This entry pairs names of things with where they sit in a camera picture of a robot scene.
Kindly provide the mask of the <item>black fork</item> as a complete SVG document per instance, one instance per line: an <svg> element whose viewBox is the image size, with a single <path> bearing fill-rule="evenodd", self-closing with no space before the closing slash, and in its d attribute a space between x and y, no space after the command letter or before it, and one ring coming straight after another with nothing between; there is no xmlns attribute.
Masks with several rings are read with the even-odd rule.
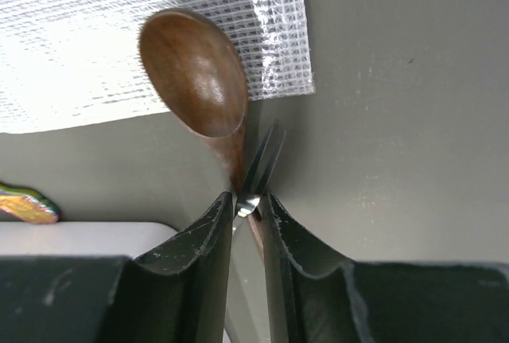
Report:
<svg viewBox="0 0 509 343"><path fill-rule="evenodd" d="M286 131L283 130L262 170L262 174L258 175L259 170L262 168L262 159L266 156L266 150L276 125L276 123L273 123L269 126L247 171L247 175L235 202L236 217L244 219L252 215L257 209L263 194L266 192L286 138Z"/></svg>

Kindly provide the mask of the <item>brown wooden spoon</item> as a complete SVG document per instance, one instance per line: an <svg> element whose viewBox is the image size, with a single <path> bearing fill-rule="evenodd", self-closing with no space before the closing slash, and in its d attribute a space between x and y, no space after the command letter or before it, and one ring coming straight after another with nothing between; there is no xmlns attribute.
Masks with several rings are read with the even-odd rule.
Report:
<svg viewBox="0 0 509 343"><path fill-rule="evenodd" d="M202 14L172 8L146 19L138 49L161 101L216 154L239 194L246 177L248 84L228 35Z"/></svg>

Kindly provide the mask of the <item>iridescent knife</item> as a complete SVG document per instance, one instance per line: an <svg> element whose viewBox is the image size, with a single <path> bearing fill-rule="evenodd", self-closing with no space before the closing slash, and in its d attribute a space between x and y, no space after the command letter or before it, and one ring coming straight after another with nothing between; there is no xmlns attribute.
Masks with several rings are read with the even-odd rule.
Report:
<svg viewBox="0 0 509 343"><path fill-rule="evenodd" d="M60 208L44 194L28 187L1 184L1 210L31 224L55 224Z"/></svg>

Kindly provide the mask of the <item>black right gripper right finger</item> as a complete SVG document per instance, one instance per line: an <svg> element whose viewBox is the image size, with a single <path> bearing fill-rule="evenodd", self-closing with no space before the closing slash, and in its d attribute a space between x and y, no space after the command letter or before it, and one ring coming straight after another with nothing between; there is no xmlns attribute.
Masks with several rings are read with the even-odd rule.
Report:
<svg viewBox="0 0 509 343"><path fill-rule="evenodd" d="M262 203L274 342L505 342L508 267L493 262L359 261Z"/></svg>

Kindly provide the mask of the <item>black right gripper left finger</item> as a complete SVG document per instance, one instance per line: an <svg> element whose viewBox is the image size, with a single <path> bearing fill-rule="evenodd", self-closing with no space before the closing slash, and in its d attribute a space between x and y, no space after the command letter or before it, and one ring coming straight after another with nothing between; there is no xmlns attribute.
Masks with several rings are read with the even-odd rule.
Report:
<svg viewBox="0 0 509 343"><path fill-rule="evenodd" d="M232 196L146 253L2 255L4 342L221 342Z"/></svg>

